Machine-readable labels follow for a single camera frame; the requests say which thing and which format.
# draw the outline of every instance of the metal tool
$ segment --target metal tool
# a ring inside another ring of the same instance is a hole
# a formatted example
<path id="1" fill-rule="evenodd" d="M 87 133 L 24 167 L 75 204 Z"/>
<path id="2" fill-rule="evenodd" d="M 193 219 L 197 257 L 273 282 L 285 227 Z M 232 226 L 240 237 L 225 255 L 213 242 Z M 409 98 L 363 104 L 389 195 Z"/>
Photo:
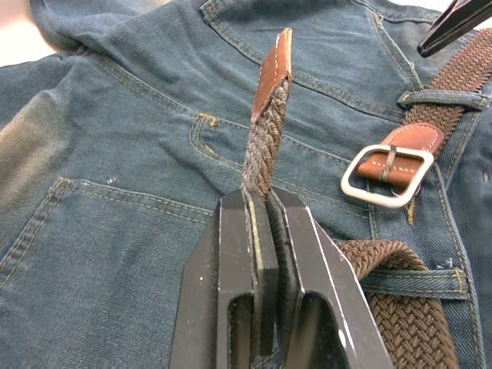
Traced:
<path id="1" fill-rule="evenodd" d="M 431 56 L 492 17 L 492 0 L 454 0 L 430 27 L 417 51 Z"/>
<path id="2" fill-rule="evenodd" d="M 294 194 L 224 196 L 184 268 L 175 368 L 392 367 L 351 264 Z"/>

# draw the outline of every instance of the brown leather tab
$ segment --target brown leather tab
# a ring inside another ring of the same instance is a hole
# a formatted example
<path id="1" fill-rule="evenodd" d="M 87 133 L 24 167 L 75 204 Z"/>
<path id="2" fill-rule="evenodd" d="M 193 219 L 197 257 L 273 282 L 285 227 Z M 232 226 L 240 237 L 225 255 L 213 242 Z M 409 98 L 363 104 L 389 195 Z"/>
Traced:
<path id="1" fill-rule="evenodd" d="M 444 140 L 444 133 L 435 125 L 429 123 L 413 123 L 404 125 L 392 131 L 382 142 L 382 145 L 393 145 L 397 148 L 412 148 L 429 151 L 434 154 Z M 366 178 L 381 180 L 387 164 L 388 153 L 373 154 L 366 162 L 357 167 L 357 173 Z M 397 155 L 391 163 L 386 182 L 406 188 L 421 166 L 417 158 Z"/>
<path id="2" fill-rule="evenodd" d="M 251 122 L 254 124 L 268 106 L 272 92 L 285 79 L 291 78 L 291 42 L 292 30 L 286 28 L 277 36 L 277 42 L 263 61 L 258 81 L 258 90 L 254 97 Z"/>

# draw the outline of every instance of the yellow stitching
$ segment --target yellow stitching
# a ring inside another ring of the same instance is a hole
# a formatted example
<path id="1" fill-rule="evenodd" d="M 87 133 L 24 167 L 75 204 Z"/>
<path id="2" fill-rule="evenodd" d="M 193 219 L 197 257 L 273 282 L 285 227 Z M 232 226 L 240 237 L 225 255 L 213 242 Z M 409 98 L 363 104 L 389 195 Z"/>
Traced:
<path id="1" fill-rule="evenodd" d="M 371 208 L 372 223 L 374 225 L 374 237 L 377 239 L 379 234 L 377 232 L 376 211 L 374 210 L 376 207 L 373 204 L 369 204 L 369 207 Z"/>
<path id="2" fill-rule="evenodd" d="M 390 39 L 390 41 L 394 44 L 394 47 L 397 49 L 397 51 L 400 53 L 401 57 L 405 62 L 407 63 L 408 67 L 410 68 L 411 74 L 415 77 L 415 80 L 417 81 L 418 87 L 421 88 L 421 90 L 424 89 L 424 84 L 421 81 L 421 78 L 418 76 L 417 71 L 415 70 L 415 67 L 412 63 L 410 63 L 410 60 L 408 60 L 407 56 L 403 53 L 403 51 L 400 49 L 400 46 L 393 40 L 393 38 L 390 36 L 389 33 L 387 33 L 386 28 L 383 26 L 383 22 L 380 22 L 381 29 L 383 32 L 386 34 L 386 36 Z"/>
<path id="3" fill-rule="evenodd" d="M 414 87 L 414 84 L 412 83 L 411 79 L 408 77 L 407 73 L 405 73 L 405 70 L 401 67 L 400 63 L 398 63 L 397 59 L 394 58 L 393 53 L 390 51 L 390 49 L 386 46 L 386 43 L 383 41 L 383 38 L 381 37 L 379 31 L 377 30 L 377 26 L 374 24 L 374 17 L 376 17 L 376 19 L 377 19 L 376 22 L 379 24 L 379 26 L 381 26 L 381 28 L 383 28 L 383 24 L 382 24 L 381 20 L 379 19 L 379 17 L 376 16 L 376 13 L 371 12 L 372 24 L 374 26 L 374 29 L 376 30 L 376 34 L 377 34 L 378 38 L 381 40 L 381 43 L 383 44 L 384 48 L 386 48 L 386 51 L 388 52 L 388 54 L 393 59 L 393 62 L 396 63 L 396 65 L 398 66 L 398 68 L 400 69 L 400 71 L 403 73 L 403 75 L 405 76 L 405 78 L 407 79 L 407 81 L 410 83 L 410 86 L 412 88 L 412 91 L 415 91 L 415 87 Z"/>
<path id="4" fill-rule="evenodd" d="M 12 256 L 14 255 L 14 253 L 17 251 L 17 249 L 19 248 L 19 246 L 21 245 L 21 243 L 24 241 L 24 238 L 25 238 L 26 234 L 29 233 L 29 230 L 31 229 L 32 225 L 35 223 L 36 218 L 45 210 L 46 206 L 49 204 L 49 202 L 51 201 L 51 199 L 55 195 L 56 190 L 58 190 L 58 188 L 62 185 L 62 183 L 65 183 L 65 179 L 64 178 L 61 181 L 58 180 L 57 185 L 55 186 L 55 188 L 53 188 L 53 191 L 51 192 L 51 194 L 49 195 L 48 199 L 45 201 L 45 203 L 43 204 L 43 206 L 41 207 L 41 209 L 39 211 L 37 211 L 36 214 L 34 214 L 32 216 L 32 219 L 31 219 L 31 222 L 29 223 L 28 228 L 22 233 L 21 239 L 16 244 L 16 246 L 14 247 L 14 249 L 12 250 L 12 252 L 10 253 L 10 255 L 8 256 L 7 260 L 5 260 L 5 262 L 3 263 L 3 265 L 0 267 L 0 271 L 3 271 L 3 269 L 5 268 L 5 266 L 7 265 L 7 263 L 10 261 L 10 259 L 12 258 Z"/>
<path id="5" fill-rule="evenodd" d="M 96 63 L 97 65 L 99 65 L 103 70 L 106 71 L 106 73 L 110 74 L 113 76 L 114 79 L 116 79 L 117 81 L 119 81 L 122 85 L 126 86 L 128 89 L 132 90 L 135 94 L 137 95 L 140 95 L 144 98 L 147 98 L 148 100 L 150 101 L 153 101 L 155 104 L 158 104 L 170 111 L 173 111 L 174 113 L 178 113 L 178 114 L 182 114 L 183 111 L 178 111 L 178 110 L 175 110 L 174 108 L 171 108 L 170 106 L 166 105 L 166 104 L 163 104 L 162 102 L 160 101 L 157 101 L 157 100 L 154 100 L 153 98 L 151 98 L 150 96 L 148 95 L 145 95 L 145 94 L 142 94 L 141 92 L 135 90 L 132 86 L 130 86 L 128 83 L 126 83 L 124 80 L 120 79 L 117 75 L 111 73 L 103 64 L 101 64 L 99 61 L 97 61 L 96 59 L 94 59 L 93 57 L 91 57 L 90 55 L 87 55 L 87 58 L 90 58 L 91 60 L 94 61 L 94 63 Z M 151 92 L 153 95 L 157 96 L 158 98 L 163 98 L 163 96 L 160 96 L 159 94 L 157 94 L 155 91 L 152 91 L 150 88 L 148 88 L 147 86 L 143 85 L 142 83 L 140 83 L 139 81 L 135 81 L 135 80 L 132 80 L 135 84 L 137 85 L 140 85 L 142 88 L 144 88 L 145 90 Z"/>
<path id="6" fill-rule="evenodd" d="M 236 172 L 238 172 L 238 173 L 241 173 L 241 171 L 240 171 L 239 169 L 233 168 L 233 167 L 231 167 L 231 166 L 229 166 L 229 165 L 227 165 L 227 164 L 225 164 L 225 163 L 222 163 L 221 161 L 218 161 L 217 159 L 214 159 L 214 158 L 213 158 L 213 157 L 211 157 L 211 156 L 208 156 L 207 154 L 205 154 L 204 152 L 202 152 L 199 148 L 197 148 L 197 147 L 194 145 L 193 140 L 191 139 L 191 132 L 194 130 L 194 124 L 195 124 L 195 122 L 196 122 L 196 121 L 197 121 L 197 119 L 195 119 L 195 120 L 193 121 L 193 125 L 191 125 L 190 131 L 188 132 L 188 141 L 190 142 L 190 145 L 192 146 L 192 148 L 193 148 L 194 150 L 196 150 L 196 152 L 197 152 L 197 153 L 199 153 L 201 156 L 205 156 L 206 158 L 209 158 L 209 159 L 210 159 L 210 160 L 212 160 L 212 161 L 216 161 L 216 162 L 217 162 L 218 164 L 220 164 L 220 165 L 224 165 L 225 167 L 227 167 L 227 168 L 229 168 L 229 169 L 231 169 L 231 170 L 233 170 L 233 171 L 236 171 Z"/>
<path id="7" fill-rule="evenodd" d="M 13 269 L 10 271 L 10 273 L 8 273 L 8 276 L 7 278 L 3 281 L 2 285 L 0 285 L 0 288 L 3 288 L 3 286 L 5 285 L 5 283 L 7 283 L 8 279 L 12 276 L 12 273 L 14 273 L 15 269 L 17 268 L 17 266 L 19 265 L 19 263 L 21 262 L 21 260 L 23 259 L 24 255 L 26 252 L 28 252 L 29 248 L 31 247 L 32 245 L 32 242 L 34 242 L 35 238 L 36 238 L 36 235 L 38 234 L 39 230 L 41 229 L 41 226 L 45 223 L 46 219 L 48 218 L 48 216 L 51 214 L 51 212 L 53 211 L 54 208 L 56 208 L 56 205 L 58 205 L 58 203 L 60 202 L 60 200 L 62 199 L 63 197 L 63 194 L 65 193 L 65 190 L 67 189 L 68 187 L 68 183 L 67 182 L 67 185 L 63 188 L 63 190 L 61 191 L 61 194 L 60 196 L 58 197 L 58 199 L 56 200 L 55 204 L 52 206 L 51 209 L 49 209 L 48 213 L 46 213 L 45 217 L 43 218 L 43 220 L 41 221 L 41 223 L 38 224 L 38 227 L 36 228 L 34 234 L 32 235 L 31 237 L 31 240 L 30 242 L 28 243 L 28 245 L 26 246 L 24 252 L 22 253 L 21 257 L 17 260 L 17 263 L 15 264 L 15 266 L 13 267 Z"/>
<path id="8" fill-rule="evenodd" d="M 249 130 L 248 127 L 246 127 L 244 125 L 239 125 L 237 123 L 233 123 L 231 121 L 225 121 L 223 119 L 218 119 L 218 121 L 223 125 L 230 125 L 232 128 L 235 128 L 235 129 L 244 129 L 246 131 Z M 338 157 L 334 156 L 333 154 L 327 153 L 323 150 L 319 150 L 317 148 L 311 148 L 311 147 L 307 146 L 306 144 L 303 144 L 302 142 L 297 142 L 297 140 L 295 138 L 292 138 L 290 136 L 282 135 L 282 137 L 284 140 L 289 140 L 290 143 L 292 143 L 295 146 L 298 146 L 299 148 L 302 148 L 303 150 L 312 151 L 316 155 L 320 155 L 324 158 L 336 161 L 337 163 L 340 163 L 340 165 L 343 165 L 345 168 L 351 163 L 350 160 L 347 160 L 344 158 L 338 158 Z"/>
<path id="9" fill-rule="evenodd" d="M 460 272 L 459 269 L 456 268 L 456 273 L 454 273 L 452 276 L 450 275 L 398 275 L 398 274 L 389 274 L 389 273 L 384 273 L 382 271 L 372 271 L 369 275 L 377 275 L 378 277 L 384 277 L 388 279 L 392 278 L 400 278 L 400 279 L 451 279 L 451 278 L 457 278 L 458 279 L 458 284 L 460 285 L 460 289 L 463 287 L 462 282 L 460 281 Z"/>
<path id="10" fill-rule="evenodd" d="M 453 228 L 451 227 L 451 224 L 450 224 L 450 218 L 449 218 L 449 214 L 447 212 L 446 204 L 444 203 L 444 194 L 443 194 L 443 192 L 441 190 L 440 184 L 437 186 L 437 190 L 439 191 L 440 205 L 443 208 L 444 217 L 446 218 L 447 230 L 450 232 L 451 237 L 453 238 L 454 248 L 456 249 L 456 252 L 458 254 L 458 257 L 460 258 L 460 266 L 461 266 L 460 269 L 464 271 L 465 276 L 466 276 L 466 279 L 467 279 L 467 285 L 468 285 L 468 288 L 467 288 L 467 291 L 466 291 L 466 293 L 467 293 L 467 300 L 468 300 L 468 305 L 470 306 L 470 313 L 472 315 L 472 320 L 474 321 L 474 347 L 475 347 L 475 354 L 477 354 L 477 360 L 480 360 L 479 359 L 480 355 L 478 353 L 478 343 L 477 343 L 477 335 L 478 335 L 477 316 L 475 315 L 474 307 L 473 307 L 473 305 L 471 303 L 470 277 L 468 276 L 467 269 L 464 268 L 464 265 L 465 265 L 464 258 L 463 258 L 463 255 L 461 254 L 461 250 L 460 250 L 460 248 L 458 246 L 456 235 L 454 234 Z"/>
<path id="11" fill-rule="evenodd" d="M 103 191 L 113 192 L 115 194 L 123 194 L 124 196 L 128 196 L 130 198 L 146 198 L 148 200 L 152 200 L 152 201 L 156 201 L 156 202 L 161 202 L 162 204 L 167 204 L 167 205 L 172 206 L 174 208 L 181 208 L 181 209 L 185 209 L 185 210 L 188 210 L 188 211 L 194 211 L 196 213 L 204 214 L 204 215 L 207 215 L 207 216 L 211 214 L 211 211 L 210 212 L 206 212 L 206 211 L 201 211 L 201 210 L 198 210 L 198 209 L 194 209 L 194 208 L 188 207 L 187 205 L 173 204 L 173 203 L 171 203 L 169 201 L 161 200 L 159 198 L 155 198 L 154 196 L 150 196 L 150 195 L 128 194 L 128 193 L 123 192 L 123 191 L 116 191 L 116 190 L 113 190 L 113 189 L 110 189 L 110 188 L 104 188 L 102 186 L 98 186 L 96 184 L 89 184 L 88 182 L 84 182 L 84 181 L 71 181 L 71 182 L 72 183 L 81 183 L 81 184 L 83 184 L 84 186 L 87 186 L 87 187 L 93 187 L 93 188 L 101 189 Z"/>
<path id="12" fill-rule="evenodd" d="M 460 291 L 464 291 L 463 284 L 461 282 L 460 272 L 459 272 L 458 268 L 454 269 L 454 271 L 455 271 L 456 278 L 458 278 L 458 284 L 460 286 Z"/>
<path id="13" fill-rule="evenodd" d="M 214 13 L 214 15 L 215 15 L 215 19 L 208 19 L 208 21 L 211 24 L 211 27 L 214 28 L 221 35 L 221 37 L 223 37 L 225 39 L 228 39 L 233 44 L 235 44 L 238 47 L 238 50 L 242 54 L 245 54 L 246 57 L 248 57 L 249 59 L 253 60 L 253 62 L 260 63 L 258 61 L 258 59 L 262 59 L 261 55 L 258 52 L 256 52 L 253 48 L 251 48 L 249 45 L 246 45 L 238 37 L 236 37 L 235 35 L 231 34 L 228 31 L 228 29 L 225 28 L 221 24 L 221 20 L 218 18 L 217 13 L 215 13 L 213 11 L 213 9 L 209 8 L 208 10 L 209 11 L 212 10 L 212 13 Z M 305 84 L 304 87 L 307 87 L 307 88 L 310 88 L 310 89 L 314 89 L 316 92 L 321 91 L 321 93 L 323 95 L 327 95 L 329 98 L 334 98 L 335 100 L 341 101 L 341 102 L 343 102 L 345 104 L 349 104 L 350 105 L 351 104 L 351 101 L 353 101 L 352 104 L 356 104 L 359 107 L 359 108 L 355 108 L 356 110 L 360 110 L 360 108 L 362 108 L 361 105 L 365 105 L 366 106 L 365 109 L 369 111 L 368 114 L 370 114 L 370 115 L 379 115 L 379 116 L 381 116 L 383 118 L 386 118 L 389 121 L 395 121 L 395 119 L 397 119 L 397 116 L 398 117 L 401 116 L 401 111 L 398 111 L 396 109 L 389 108 L 389 107 L 377 107 L 375 105 L 369 104 L 368 102 L 365 102 L 365 101 L 360 100 L 359 98 L 355 98 L 353 96 L 350 96 L 351 99 L 350 100 L 347 100 L 345 98 L 345 96 L 349 95 L 347 92 L 342 91 L 342 90 L 338 90 L 337 88 L 334 88 L 334 87 L 332 87 L 332 86 L 329 85 L 328 87 L 332 91 L 335 91 L 336 90 L 336 92 L 330 92 L 330 90 L 325 87 L 325 86 L 327 86 L 325 83 L 323 83 L 321 81 L 317 81 L 316 79 L 311 78 L 308 75 L 304 75 L 304 76 L 299 77 L 299 74 L 298 74 L 298 76 L 294 80 L 294 82 L 297 82 L 297 83 L 300 83 L 300 84 L 303 84 L 304 83 Z M 395 113 L 397 116 L 393 116 L 392 117 L 390 115 L 387 115 L 387 114 L 384 113 L 385 111 L 391 111 L 391 112 Z"/>
<path id="14" fill-rule="evenodd" d="M 201 139 L 200 139 L 200 137 L 201 137 L 201 129 L 202 129 L 202 127 L 203 127 L 203 124 L 204 124 L 204 120 L 202 120 L 202 121 L 201 121 L 201 123 L 200 123 L 200 127 L 198 128 L 198 131 L 197 131 L 196 136 L 197 136 L 197 142 L 198 142 L 198 144 L 199 144 L 201 147 L 206 148 L 206 147 L 205 147 L 205 145 L 201 142 Z M 242 167 L 242 165 L 240 165 L 239 163 L 237 163 L 237 162 L 235 162 L 235 161 L 232 161 L 232 160 L 230 160 L 230 159 L 227 159 L 227 158 L 223 157 L 222 155 L 218 154 L 218 153 L 217 153 L 217 152 L 215 152 L 215 151 L 213 151 L 213 153 L 214 153 L 217 157 L 221 158 L 222 160 L 228 161 L 229 163 L 231 163 L 231 164 L 233 164 L 233 165 L 236 165 L 236 166 L 238 166 L 239 168 L 241 168 L 241 167 Z M 211 158 L 210 156 L 207 156 L 207 155 L 205 155 L 205 154 L 204 154 L 204 156 L 206 156 L 207 158 L 210 158 L 211 160 L 216 161 L 217 163 L 219 163 L 219 164 L 221 164 L 221 165 L 225 165 L 226 167 L 230 168 L 229 166 L 227 166 L 226 164 L 223 164 L 221 161 L 219 161 L 219 160 L 217 160 L 217 159 Z M 329 196 L 325 196 L 325 195 L 323 195 L 323 194 L 317 194 L 316 192 L 309 191 L 309 190 L 307 190 L 306 188 L 299 187 L 299 186 L 297 186 L 297 185 L 295 185 L 295 184 L 293 184 L 293 183 L 290 183 L 290 182 L 288 182 L 288 181 L 285 181 L 284 179 L 281 179 L 281 178 L 279 178 L 279 177 L 273 176 L 273 179 L 274 179 L 274 180 L 276 180 L 276 181 L 279 181 L 279 182 L 285 183 L 286 185 L 290 185 L 290 186 L 291 186 L 291 187 L 293 187 L 293 188 L 297 188 L 300 192 L 306 192 L 306 193 L 308 193 L 308 194 L 313 194 L 313 195 L 315 195 L 315 196 L 320 196 L 320 197 L 322 197 L 322 198 L 326 198 L 326 199 L 327 199 L 327 200 L 329 200 L 329 201 L 334 201 L 334 202 L 337 202 L 338 204 L 342 204 L 343 206 L 347 206 L 347 207 L 350 207 L 350 208 L 355 208 L 355 209 L 360 210 L 360 211 L 367 211 L 367 209 L 364 209 L 364 208 L 359 208 L 358 206 L 351 205 L 351 204 L 345 204 L 344 202 L 339 201 L 339 200 L 335 200 L 334 198 L 330 198 Z"/>
<path id="15" fill-rule="evenodd" d="M 202 221 L 200 219 L 195 219 L 195 218 L 188 218 L 188 217 L 184 217 L 182 215 L 179 215 L 179 214 L 175 214 L 175 213 L 172 213 L 170 211 L 166 211 L 166 210 L 163 210 L 163 209 L 159 209 L 159 208 L 155 208 L 153 206 L 150 206 L 150 205 L 146 205 L 146 204 L 140 204 L 139 202 L 130 202 L 130 201 L 122 201 L 122 200 L 116 200 L 114 198 L 109 198 L 108 196 L 103 196 L 101 194 L 96 194 L 94 192 L 90 192 L 90 191 L 84 191 L 84 190 L 79 190 L 79 189 L 75 189 L 75 188 L 68 188 L 67 191 L 72 191 L 72 192 L 83 192 L 85 194 L 89 194 L 89 195 L 92 195 L 92 196 L 96 196 L 98 198 L 104 198 L 105 200 L 108 200 L 108 201 L 114 201 L 114 202 L 118 202 L 119 204 L 127 204 L 127 205 L 137 205 L 137 206 L 142 206 L 144 208 L 147 208 L 147 209 L 151 209 L 151 210 L 155 210 L 155 211 L 159 211 L 161 213 L 165 213 L 165 214 L 168 214 L 168 215 L 171 215 L 173 217 L 176 217 L 176 218 L 182 218 L 182 219 L 186 219 L 188 221 L 197 221 L 199 223 L 207 223 L 206 221 Z"/>
<path id="16" fill-rule="evenodd" d="M 373 286 L 369 284 L 365 284 L 364 282 L 362 283 L 362 288 L 363 289 L 374 289 L 377 291 L 386 291 L 386 292 L 414 292 L 414 293 L 437 293 L 437 292 L 459 292 L 462 293 L 460 290 L 412 290 L 412 289 L 403 289 L 403 288 L 383 288 L 383 287 L 378 287 L 378 286 Z"/>
<path id="17" fill-rule="evenodd" d="M 208 156 L 207 154 L 205 154 L 204 152 L 202 152 L 201 150 L 199 150 L 199 149 L 198 149 L 198 148 L 197 148 L 197 147 L 193 144 L 193 142 L 191 141 L 191 131 L 192 131 L 192 130 L 193 130 L 193 128 L 194 128 L 194 123 L 195 123 L 195 122 L 196 122 L 196 120 L 193 122 L 193 125 L 191 126 L 191 130 L 190 130 L 189 135 L 188 135 L 188 137 L 190 138 L 190 144 L 191 144 L 191 146 L 192 146 L 192 147 L 193 147 L 193 148 L 194 148 L 194 149 L 195 149 L 195 150 L 196 150 L 196 151 L 197 151 L 200 155 L 203 155 L 203 156 L 205 156 L 206 158 L 209 158 L 209 159 L 211 159 L 212 161 L 217 162 L 219 165 L 224 165 L 225 167 L 230 168 L 230 169 L 232 169 L 233 171 L 236 171 L 237 173 L 241 173 L 241 171 L 240 171 L 240 170 L 238 170 L 238 169 L 236 169 L 236 168 L 233 168 L 233 167 L 230 167 L 229 165 L 226 165 L 225 163 L 223 163 L 223 162 L 221 162 L 221 161 L 219 161 L 219 160 L 217 160 L 217 159 L 215 159 L 215 158 L 213 158 L 213 157 L 211 157 L 211 156 Z M 317 200 L 317 199 L 309 198 L 309 197 L 306 197 L 306 196 L 304 196 L 304 195 L 302 195 L 302 194 L 299 194 L 299 196 L 300 196 L 300 197 L 304 197 L 304 198 L 308 198 L 308 199 L 313 200 L 313 201 L 317 201 L 317 202 L 322 203 L 322 204 L 326 204 L 326 205 L 330 205 L 330 206 L 335 206 L 336 208 L 340 208 L 339 206 L 337 206 L 337 205 L 335 205 L 335 204 L 330 204 L 330 203 L 328 203 L 328 202 L 323 202 L 323 201 L 319 201 L 319 200 Z M 346 211 L 347 213 L 350 213 L 350 214 L 352 214 L 352 215 L 355 215 L 356 217 L 363 218 L 363 219 L 367 219 L 366 217 L 364 217 L 364 216 L 362 216 L 362 215 L 355 214 L 355 213 L 353 213 L 352 211 L 349 211 L 349 210 L 347 210 L 347 209 L 344 209 L 344 208 L 340 208 L 340 209 L 341 209 L 341 210 L 343 210 L 343 211 Z"/>

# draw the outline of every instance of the jeans back pocket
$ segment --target jeans back pocket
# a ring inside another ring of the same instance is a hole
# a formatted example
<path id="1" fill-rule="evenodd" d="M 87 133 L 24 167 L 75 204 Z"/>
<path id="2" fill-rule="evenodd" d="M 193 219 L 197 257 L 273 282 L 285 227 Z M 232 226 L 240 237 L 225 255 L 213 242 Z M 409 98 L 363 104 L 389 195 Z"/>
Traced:
<path id="1" fill-rule="evenodd" d="M 167 365 L 181 272 L 209 215 L 59 179 L 0 261 L 2 363 Z"/>

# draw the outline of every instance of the denim fabric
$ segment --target denim fabric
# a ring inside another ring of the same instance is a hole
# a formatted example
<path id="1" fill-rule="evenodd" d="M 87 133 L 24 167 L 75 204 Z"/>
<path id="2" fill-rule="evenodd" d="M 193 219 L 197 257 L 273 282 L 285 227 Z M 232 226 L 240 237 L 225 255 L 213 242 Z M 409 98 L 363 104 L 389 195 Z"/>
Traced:
<path id="1" fill-rule="evenodd" d="M 486 367 L 492 111 L 460 120 L 414 225 L 339 186 L 358 151 L 401 123 L 398 98 L 463 44 L 417 55 L 434 12 L 385 0 L 32 9 L 74 51 L 0 68 L 2 364 L 167 365 L 183 265 L 217 200 L 239 187 L 260 63 L 289 26 L 294 84 L 274 185 L 301 196 L 334 238 L 407 242 L 430 270 L 404 283 L 397 271 L 375 274 L 367 289 L 443 298 L 461 367 Z"/>

